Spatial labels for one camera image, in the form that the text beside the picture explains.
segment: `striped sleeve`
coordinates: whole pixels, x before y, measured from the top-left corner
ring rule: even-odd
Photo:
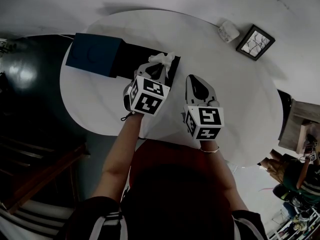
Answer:
[[[301,188],[320,197],[320,166],[310,164]]]
[[[232,212],[235,225],[237,226],[240,237],[253,240],[267,240],[265,228],[262,224],[260,214],[247,211],[236,210]]]
[[[69,218],[65,239],[89,239],[100,217],[117,214],[118,211],[119,205],[109,197],[97,196],[79,203]]]

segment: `wrist strap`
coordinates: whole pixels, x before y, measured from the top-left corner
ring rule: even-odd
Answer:
[[[132,115],[134,115],[135,114],[135,112],[134,111],[131,111],[129,114],[127,114],[125,117],[122,117],[121,118],[121,121],[125,121],[128,117],[130,117],[130,116],[132,116]]]
[[[199,148],[200,151],[204,152],[204,153],[217,153],[219,151],[220,147],[218,146],[218,148],[216,150],[213,150],[213,151],[206,151],[206,150],[203,150],[201,147]]]

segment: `picture frame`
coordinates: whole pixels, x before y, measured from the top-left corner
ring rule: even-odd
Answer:
[[[236,47],[236,51],[257,61],[276,40],[256,25],[252,25],[248,33]]]

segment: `forearm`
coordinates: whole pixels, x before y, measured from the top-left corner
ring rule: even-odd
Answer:
[[[201,149],[204,151],[215,151],[218,149],[218,145],[215,141],[200,141],[200,143]],[[246,204],[238,193],[235,178],[220,151],[206,153],[206,157],[211,168],[212,177],[218,182],[223,195],[230,203],[230,210],[248,211]]]
[[[204,151],[214,151],[218,149],[215,141],[200,141]],[[213,177],[218,180],[223,190],[236,188],[235,178],[224,160],[220,150],[216,153],[206,154]]]
[[[142,114],[135,114],[126,119],[106,157],[100,182],[92,197],[109,197],[120,203],[135,153],[142,117]]]
[[[308,171],[309,164],[310,164],[310,160],[306,159],[305,162],[304,162],[304,165],[302,167],[302,170],[300,172],[300,176],[299,176],[298,182],[296,183],[296,188],[297,189],[300,189],[302,183],[305,181],[305,178],[307,176],[307,171]]]
[[[143,115],[129,116],[116,138],[106,160],[102,172],[128,174],[140,132]]]

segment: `table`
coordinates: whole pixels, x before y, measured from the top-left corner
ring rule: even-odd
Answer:
[[[277,145],[283,120],[282,104],[263,63],[264,54],[253,61],[235,51],[240,40],[225,43],[218,28],[201,19],[163,10],[126,11],[104,17],[84,33],[122,38],[125,42],[175,52],[181,57],[171,91],[156,117],[145,116],[140,137],[193,148],[181,113],[185,84],[195,74],[211,84],[224,108],[225,127],[217,143],[226,160],[251,166]],[[108,78],[66,66],[70,47],[60,73],[60,90],[71,117],[85,129],[117,136],[127,114],[123,107],[126,78]]]

